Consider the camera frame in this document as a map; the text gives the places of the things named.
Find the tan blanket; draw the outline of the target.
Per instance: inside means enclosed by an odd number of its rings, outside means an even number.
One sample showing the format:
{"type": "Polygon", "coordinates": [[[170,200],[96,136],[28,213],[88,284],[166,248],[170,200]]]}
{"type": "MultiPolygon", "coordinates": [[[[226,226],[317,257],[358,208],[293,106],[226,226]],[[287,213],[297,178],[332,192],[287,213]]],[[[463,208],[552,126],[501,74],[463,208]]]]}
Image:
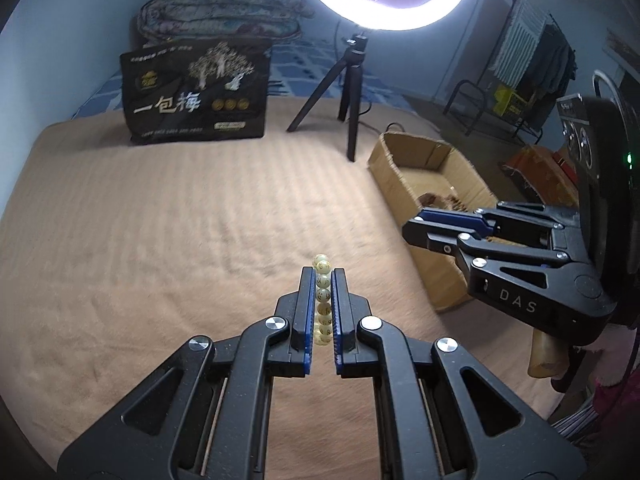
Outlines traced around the tan blanket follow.
{"type": "Polygon", "coordinates": [[[224,339],[270,315],[314,256],[408,336],[450,336],[541,416],[559,396],[526,368],[532,332],[471,302],[434,312],[368,159],[392,122],[376,106],[356,162],[333,101],[296,132],[269,102],[260,139],[134,145],[108,112],[45,128],[1,220],[1,395],[49,465],[191,336],[224,339]]]}

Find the black metal clothes rack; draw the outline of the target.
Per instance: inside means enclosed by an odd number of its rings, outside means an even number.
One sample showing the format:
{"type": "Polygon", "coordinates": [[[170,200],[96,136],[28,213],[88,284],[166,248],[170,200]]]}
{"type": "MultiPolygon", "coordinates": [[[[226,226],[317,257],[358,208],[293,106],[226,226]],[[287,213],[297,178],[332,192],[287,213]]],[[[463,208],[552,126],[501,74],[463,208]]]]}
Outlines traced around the black metal clothes rack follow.
{"type": "Polygon", "coordinates": [[[564,96],[576,73],[575,50],[555,17],[534,0],[511,0],[480,73],[454,85],[442,114],[461,126],[465,136],[483,133],[514,144],[538,145],[552,100],[564,96]],[[502,118],[492,111],[499,84],[527,101],[521,118],[502,118]]]}

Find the folded patterned quilt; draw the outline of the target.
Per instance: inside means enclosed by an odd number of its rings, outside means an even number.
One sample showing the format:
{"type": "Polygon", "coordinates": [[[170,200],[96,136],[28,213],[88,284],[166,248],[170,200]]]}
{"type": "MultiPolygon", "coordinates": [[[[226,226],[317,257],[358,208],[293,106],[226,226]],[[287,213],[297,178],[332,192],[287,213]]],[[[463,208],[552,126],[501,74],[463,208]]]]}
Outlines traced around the folded patterned quilt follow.
{"type": "Polygon", "coordinates": [[[138,13],[137,29],[156,44],[216,37],[280,44],[302,36],[302,21],[313,17],[308,0],[149,0],[138,13]]]}

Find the yellow box on rack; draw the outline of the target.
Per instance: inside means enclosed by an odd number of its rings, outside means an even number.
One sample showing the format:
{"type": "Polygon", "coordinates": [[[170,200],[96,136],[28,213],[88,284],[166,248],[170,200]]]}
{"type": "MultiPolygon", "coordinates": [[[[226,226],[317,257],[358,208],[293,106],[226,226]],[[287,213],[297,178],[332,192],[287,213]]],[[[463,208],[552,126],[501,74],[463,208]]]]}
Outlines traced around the yellow box on rack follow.
{"type": "Polygon", "coordinates": [[[527,108],[527,101],[522,99],[512,88],[499,84],[494,93],[495,105],[492,111],[499,117],[518,119],[527,108]]]}

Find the black snack bag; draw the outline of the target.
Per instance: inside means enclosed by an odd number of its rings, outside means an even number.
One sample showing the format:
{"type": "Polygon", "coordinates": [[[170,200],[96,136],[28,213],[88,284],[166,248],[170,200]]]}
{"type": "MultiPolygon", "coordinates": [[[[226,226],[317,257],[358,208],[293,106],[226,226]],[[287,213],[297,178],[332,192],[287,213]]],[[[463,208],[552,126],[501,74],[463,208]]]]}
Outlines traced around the black snack bag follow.
{"type": "Polygon", "coordinates": [[[222,37],[122,54],[122,109],[131,141],[261,138],[271,47],[265,39],[222,37]]]}

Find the blue patterned bed sheet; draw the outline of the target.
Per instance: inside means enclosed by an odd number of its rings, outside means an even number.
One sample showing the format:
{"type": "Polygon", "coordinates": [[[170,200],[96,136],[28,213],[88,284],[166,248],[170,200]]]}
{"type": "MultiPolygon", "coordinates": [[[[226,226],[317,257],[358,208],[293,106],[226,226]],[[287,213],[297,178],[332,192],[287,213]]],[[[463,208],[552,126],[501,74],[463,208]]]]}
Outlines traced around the blue patterned bed sheet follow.
{"type": "MultiPolygon", "coordinates": [[[[341,55],[323,40],[295,40],[271,49],[268,96],[308,98],[341,55]]],[[[363,72],[362,102],[384,104],[412,112],[406,99],[368,70],[363,72]]],[[[76,110],[72,118],[85,118],[122,109],[122,73],[116,72],[76,110]]]]}

